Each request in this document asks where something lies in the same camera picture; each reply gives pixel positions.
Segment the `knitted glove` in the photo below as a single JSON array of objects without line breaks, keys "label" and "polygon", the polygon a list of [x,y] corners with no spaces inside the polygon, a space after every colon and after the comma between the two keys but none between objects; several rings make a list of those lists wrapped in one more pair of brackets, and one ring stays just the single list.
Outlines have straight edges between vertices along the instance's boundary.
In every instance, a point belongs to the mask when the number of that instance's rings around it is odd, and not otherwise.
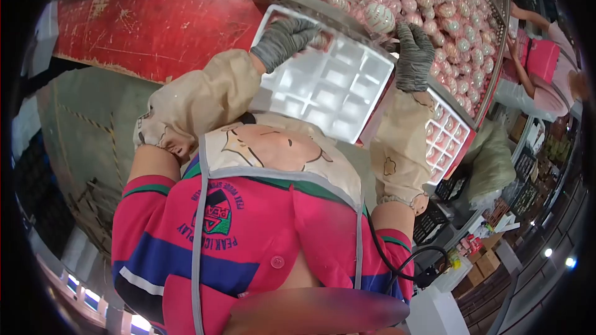
[{"label": "knitted glove", "polygon": [[318,31],[319,28],[306,19],[279,19],[272,22],[250,52],[263,62],[267,74],[271,74],[276,67],[304,49]]},{"label": "knitted glove", "polygon": [[435,48],[424,31],[413,24],[398,22],[399,60],[395,80],[405,92],[423,92],[428,88],[430,66],[435,60]]}]

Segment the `electric cord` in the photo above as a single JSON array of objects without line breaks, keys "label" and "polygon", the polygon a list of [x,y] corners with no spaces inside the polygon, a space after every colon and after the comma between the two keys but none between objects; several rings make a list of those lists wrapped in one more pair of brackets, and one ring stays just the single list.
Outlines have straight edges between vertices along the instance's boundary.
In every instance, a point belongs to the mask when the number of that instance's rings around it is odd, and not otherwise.
[{"label": "electric cord", "polygon": [[[445,272],[445,270],[447,269],[447,261],[449,259],[447,256],[447,251],[445,251],[443,248],[440,248],[438,246],[426,246],[426,247],[416,250],[412,255],[410,255],[399,266],[399,268],[395,268],[395,266],[393,266],[389,262],[389,259],[387,258],[387,256],[385,256],[383,249],[381,248],[381,244],[378,242],[377,234],[375,233],[375,230],[374,230],[373,218],[370,214],[368,215],[368,226],[370,227],[372,239],[374,241],[375,247],[377,248],[379,255],[381,256],[381,259],[383,260],[385,265],[387,265],[389,270],[391,270],[391,280],[389,281],[389,284],[387,284],[387,287],[385,288],[386,295],[391,293],[391,288],[395,284],[395,281],[398,279],[398,277],[407,279],[408,281],[413,281],[418,287],[424,288],[424,287],[428,287],[436,279],[436,277],[443,274]],[[415,277],[413,275],[407,275],[407,274],[402,273],[402,270],[404,270],[406,265],[409,264],[415,257],[420,255],[422,252],[426,252],[426,251],[430,251],[430,250],[439,251],[441,254],[443,254],[443,259],[445,259],[443,268],[439,271],[439,273],[437,273],[437,274],[421,273]]]}]

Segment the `scratched red surface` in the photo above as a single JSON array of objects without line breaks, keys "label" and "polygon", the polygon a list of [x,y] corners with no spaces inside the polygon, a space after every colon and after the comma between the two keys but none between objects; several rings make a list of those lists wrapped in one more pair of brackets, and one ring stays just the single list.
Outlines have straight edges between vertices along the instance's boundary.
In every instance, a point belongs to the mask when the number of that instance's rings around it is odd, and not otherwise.
[{"label": "scratched red surface", "polygon": [[248,49],[262,17],[252,0],[61,0],[54,55],[163,83]]}]

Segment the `person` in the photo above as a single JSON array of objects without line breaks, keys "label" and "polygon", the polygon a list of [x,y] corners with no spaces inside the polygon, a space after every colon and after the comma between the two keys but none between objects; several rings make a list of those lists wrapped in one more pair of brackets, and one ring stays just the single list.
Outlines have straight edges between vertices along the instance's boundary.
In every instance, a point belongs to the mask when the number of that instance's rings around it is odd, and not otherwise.
[{"label": "person", "polygon": [[120,297],[161,332],[236,333],[234,303],[285,288],[360,288],[409,303],[412,281],[389,287],[374,239],[393,266],[411,255],[414,219],[428,203],[435,51],[421,28],[398,24],[398,88],[369,143],[378,204],[369,213],[359,176],[318,127],[247,112],[260,76],[318,31],[279,19],[250,52],[225,51],[161,87],[138,119],[112,271]]},{"label": "person", "polygon": [[[507,38],[509,52],[504,56],[508,60],[503,63],[494,99],[528,115],[545,112],[545,118],[555,119],[567,115],[575,100],[588,98],[586,75],[577,69],[573,47],[556,22],[551,24],[540,14],[520,9],[513,2],[511,16],[532,22],[548,34],[549,40],[530,40],[523,30],[518,30],[517,40]],[[532,69],[532,60],[536,60],[537,68]]]}]

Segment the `fluorescent light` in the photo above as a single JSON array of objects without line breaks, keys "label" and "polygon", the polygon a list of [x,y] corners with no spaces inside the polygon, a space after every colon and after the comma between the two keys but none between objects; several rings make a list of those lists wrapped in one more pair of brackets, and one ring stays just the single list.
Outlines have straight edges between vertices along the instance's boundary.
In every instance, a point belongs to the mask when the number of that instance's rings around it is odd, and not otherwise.
[{"label": "fluorescent light", "polygon": [[149,321],[147,321],[145,318],[138,314],[132,316],[132,321],[130,322],[130,324],[133,324],[145,331],[151,330],[151,324],[149,323]]},{"label": "fluorescent light", "polygon": [[76,278],[74,278],[74,277],[73,277],[72,275],[70,275],[70,274],[69,274],[69,279],[71,279],[71,280],[72,280],[72,282],[76,283],[76,285],[77,285],[77,286],[79,285],[79,280],[78,280],[78,279],[76,279]]},{"label": "fluorescent light", "polygon": [[91,291],[90,289],[86,289],[85,294],[89,295],[89,297],[96,302],[100,301],[100,296],[98,294],[94,293],[93,291]]},{"label": "fluorescent light", "polygon": [[574,258],[572,258],[572,257],[568,257],[568,258],[567,258],[567,260],[565,260],[565,265],[567,265],[569,268],[573,268],[573,267],[575,267],[575,264],[576,264],[576,263],[577,263],[577,262],[576,262],[576,261],[575,261],[575,259],[574,259]]}]

